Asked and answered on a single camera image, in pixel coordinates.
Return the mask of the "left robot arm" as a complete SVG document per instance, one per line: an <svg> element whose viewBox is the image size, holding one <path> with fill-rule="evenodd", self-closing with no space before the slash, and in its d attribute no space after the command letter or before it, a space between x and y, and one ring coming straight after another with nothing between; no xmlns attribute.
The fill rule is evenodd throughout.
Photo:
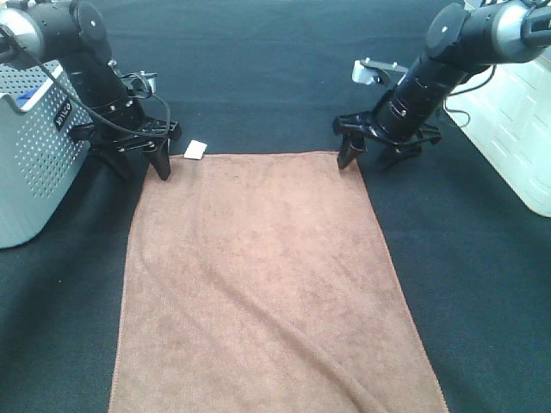
<svg viewBox="0 0 551 413"><path fill-rule="evenodd" d="M71 86L63 93L91 121L68 132L87 141L119 176L129 175L127 151L139 150L165 181L171 173L169 147L182 135L165 109L162 119L145 113L142 101L161 98L155 74L119 71L98 9L87 1L8 1L1 8L1 61L17 70L58 61Z"/></svg>

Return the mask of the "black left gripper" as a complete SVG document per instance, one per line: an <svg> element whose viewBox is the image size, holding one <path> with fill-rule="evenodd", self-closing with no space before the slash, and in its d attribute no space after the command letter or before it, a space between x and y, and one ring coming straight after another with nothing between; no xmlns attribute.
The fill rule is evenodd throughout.
<svg viewBox="0 0 551 413"><path fill-rule="evenodd" d="M180 139L180 124L177 121L146 117L137 131L124 132L103 122L91 122L72 127L69 137L75 143L90 144L90 154L106 164L121 179L131 175L130 164L124 155L140 151L157 172L162 181L171 173L169 147L171 140Z"/></svg>

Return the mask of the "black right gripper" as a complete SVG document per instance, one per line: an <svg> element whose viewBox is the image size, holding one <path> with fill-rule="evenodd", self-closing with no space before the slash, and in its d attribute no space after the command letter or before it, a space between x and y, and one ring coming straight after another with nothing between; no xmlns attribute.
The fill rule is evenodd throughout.
<svg viewBox="0 0 551 413"><path fill-rule="evenodd" d="M339 169L347 168L366 152L369 140L386 146L378 156L379 171L389 170L398 163L419 157L423 143L437 145L442 140L440 129L427 123L414 131L387 132L370 112L337 116L331 126L336 135L343 137L337 155Z"/></svg>

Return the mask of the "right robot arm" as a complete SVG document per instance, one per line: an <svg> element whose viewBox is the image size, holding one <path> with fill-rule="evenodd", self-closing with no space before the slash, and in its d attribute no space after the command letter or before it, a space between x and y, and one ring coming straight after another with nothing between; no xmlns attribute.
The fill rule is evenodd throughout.
<svg viewBox="0 0 551 413"><path fill-rule="evenodd" d="M382 170L418 157L422 143L440 141L438 128L427 120L457 86L497 65L532 61L549 45L547 1L490 2L472 10L449 4L431 23L424 50L410 68L356 61L355 82L381 83L387 89L372 110L333 121L333 132L343 139L338 167L346 168L364 153L369 139L385 146L377 159Z"/></svg>

